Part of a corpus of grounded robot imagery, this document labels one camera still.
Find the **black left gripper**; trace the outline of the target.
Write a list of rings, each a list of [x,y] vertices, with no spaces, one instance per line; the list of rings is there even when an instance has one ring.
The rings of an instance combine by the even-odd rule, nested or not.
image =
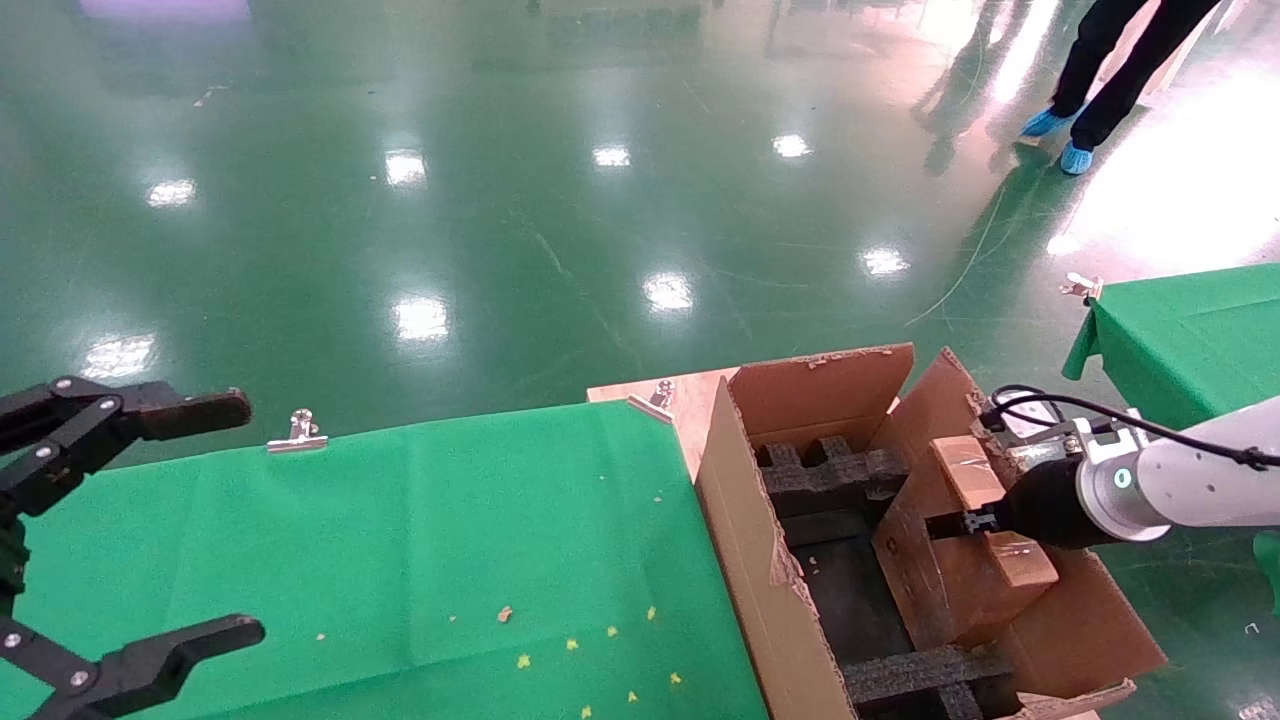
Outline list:
[[[26,527],[138,441],[169,441],[244,427],[237,388],[184,396],[163,380],[109,387],[60,377],[1,400],[1,597],[26,591]],[[146,637],[88,660],[13,618],[3,618],[3,660],[50,687],[32,719],[119,719],[173,701],[195,667],[261,643],[266,628],[227,615]]]

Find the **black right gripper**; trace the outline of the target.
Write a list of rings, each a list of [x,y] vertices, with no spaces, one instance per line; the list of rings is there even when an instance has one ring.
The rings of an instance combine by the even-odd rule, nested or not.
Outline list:
[[[1101,529],[1088,516],[1076,488],[1080,457],[1041,462],[1024,473],[995,507],[940,514],[925,519],[932,541],[1015,532],[1060,550],[1101,543]]]

